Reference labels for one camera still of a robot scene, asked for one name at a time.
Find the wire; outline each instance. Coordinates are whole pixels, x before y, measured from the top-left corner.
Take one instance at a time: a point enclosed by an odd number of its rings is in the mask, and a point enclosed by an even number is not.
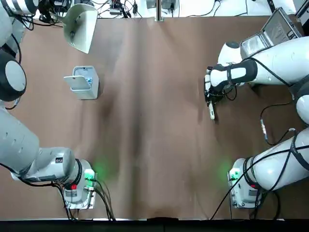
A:
[[[296,150],[301,150],[301,149],[306,149],[306,148],[309,148],[309,145],[306,145],[306,146],[300,146],[300,147],[296,147]],[[226,197],[229,195],[229,193],[232,191],[232,189],[238,184],[238,182],[241,180],[241,178],[243,178],[243,176],[255,165],[257,164],[258,162],[270,157],[270,156],[274,156],[274,155],[277,155],[277,154],[280,154],[280,153],[284,153],[284,152],[289,152],[290,151],[290,148],[289,149],[286,149],[286,150],[282,150],[282,151],[277,151],[277,152],[274,152],[274,153],[271,153],[271,154],[268,154],[268,155],[265,155],[264,157],[262,157],[261,159],[257,160],[256,162],[254,162],[249,168],[247,168],[243,174],[239,177],[239,179],[235,182],[235,184],[228,190],[228,192],[226,193],[226,195],[223,197],[223,199],[221,200],[220,204],[218,205],[217,209],[215,210],[215,212],[213,213],[212,217],[210,218],[210,220],[212,220],[214,218],[214,216],[216,215],[216,213],[218,212],[219,208],[221,207],[222,203],[224,202],[224,200],[226,199]]]
[[[288,84],[286,81],[284,81],[281,77],[279,77],[277,74],[275,74],[272,70],[270,70],[268,67],[266,67],[262,62],[260,62],[259,60],[257,60],[256,58],[253,58],[253,57],[247,57],[245,59],[242,60],[245,61],[245,60],[248,60],[248,59],[251,59],[251,60],[254,60],[255,62],[259,63],[263,68],[265,68],[268,72],[270,72],[274,77],[276,77],[278,80],[280,80],[282,83],[284,83],[287,87],[290,87],[291,85]]]
[[[271,146],[277,145],[278,143],[280,143],[280,142],[282,141],[282,139],[286,136],[286,134],[287,134],[288,132],[290,132],[291,130],[288,129],[288,130],[283,134],[283,136],[282,136],[276,143],[270,143],[269,140],[268,140],[268,138],[267,138],[267,133],[266,133],[267,130],[266,130],[265,125],[264,125],[264,122],[263,122],[263,113],[264,113],[264,111],[265,111],[266,109],[270,108],[270,107],[289,105],[289,104],[291,104],[292,102],[293,102],[293,100],[291,100],[291,101],[288,102],[288,103],[269,105],[269,106],[265,107],[265,108],[262,110],[262,112],[261,112],[261,114],[260,114],[260,121],[261,121],[261,126],[262,126],[262,130],[263,130],[264,138],[265,138],[265,141],[266,141],[266,143],[267,143],[268,145],[271,145]]]
[[[60,192],[60,195],[61,195],[62,201],[64,203],[64,208],[66,210],[66,214],[67,214],[68,220],[76,220],[73,217],[72,212],[70,211],[70,209],[67,208],[67,204],[66,204],[66,201],[64,200],[64,196],[63,196],[61,187],[59,185],[57,185],[57,184],[53,184],[52,187],[57,188],[59,190],[59,192]]]
[[[247,0],[245,0],[245,2],[246,2],[246,12],[245,12],[245,13],[238,14],[238,15],[236,15],[236,16],[241,16],[241,15],[248,14],[248,4],[247,4]]]
[[[116,221],[113,213],[110,211],[109,207],[107,206],[105,197],[102,195],[102,193],[100,191],[98,191],[97,189],[95,190],[95,192],[100,196],[100,198],[103,200],[104,204],[105,204],[105,208],[106,208],[106,213],[107,213],[107,217],[109,219],[112,219],[113,221]]]
[[[219,6],[218,6],[217,9],[214,11],[213,17],[216,15],[217,10],[218,10],[219,7],[221,6],[221,1],[218,1],[218,2],[219,2]]]
[[[134,4],[136,4],[135,0],[134,0],[134,3],[133,3],[133,4],[132,4],[130,1],[128,1],[128,2],[131,4],[132,7],[133,7]],[[140,13],[138,12],[138,10],[136,10],[136,13],[138,13],[139,16],[140,16],[141,18],[143,18],[143,17],[140,15]]]
[[[228,93],[230,93],[233,89],[235,89],[235,95],[234,95],[233,98],[229,98]],[[225,93],[226,98],[229,99],[230,101],[234,101],[234,100],[236,99],[236,97],[237,97],[237,86],[234,85],[234,88],[233,88],[233,89],[231,89],[231,90],[228,91],[227,93],[226,93],[225,90],[224,90],[224,93]]]
[[[21,63],[21,49],[20,49],[19,43],[18,43],[17,39],[15,38],[15,36],[13,34],[11,34],[11,37],[14,39],[14,41],[15,41],[15,43],[17,45],[18,53],[19,53],[19,61],[18,61],[18,63],[20,64]]]
[[[229,193],[229,197],[228,197],[228,204],[230,205],[230,215],[231,215],[231,220],[233,220],[233,217],[232,217],[231,193]]]
[[[219,0],[214,0],[214,3],[213,3],[213,6],[212,6],[212,9],[208,12],[208,13],[206,13],[206,14],[200,14],[200,15],[195,15],[195,14],[193,14],[193,15],[189,15],[189,16],[187,16],[187,17],[201,17],[201,16],[206,16],[206,15],[209,15],[211,12],[212,12],[212,10],[214,9],[214,6],[216,5],[216,2],[220,2]]]

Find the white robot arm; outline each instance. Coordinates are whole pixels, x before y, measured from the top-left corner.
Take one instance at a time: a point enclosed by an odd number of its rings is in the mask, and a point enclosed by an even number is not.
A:
[[[227,89],[243,83],[256,83],[287,85],[298,115],[309,124],[308,53],[309,37],[281,43],[245,59],[241,57],[237,43],[226,43],[219,55],[219,64],[208,67],[205,76],[205,99],[211,118],[215,118],[213,104],[225,96]],[[266,136],[263,122],[262,129]],[[258,189],[276,190],[309,176],[309,128],[297,135],[293,145],[302,149],[289,152],[293,139],[234,163],[228,172],[234,207],[254,208],[261,200]]]
[[[208,67],[204,78],[205,100],[210,108],[211,118],[215,118],[213,105],[220,101],[225,96],[224,92],[232,86],[241,86],[244,83],[292,86],[300,82],[309,75],[308,52],[309,37],[286,41],[245,59],[242,59],[237,43],[226,43],[220,52],[218,64]],[[296,103],[297,112],[307,124],[308,107],[304,102],[308,98],[309,96],[303,95]]]
[[[93,208],[96,177],[90,164],[75,159],[69,148],[41,148],[38,137],[5,109],[4,102],[20,98],[26,87],[23,68],[0,49],[0,165],[15,180],[62,185],[70,208]]]

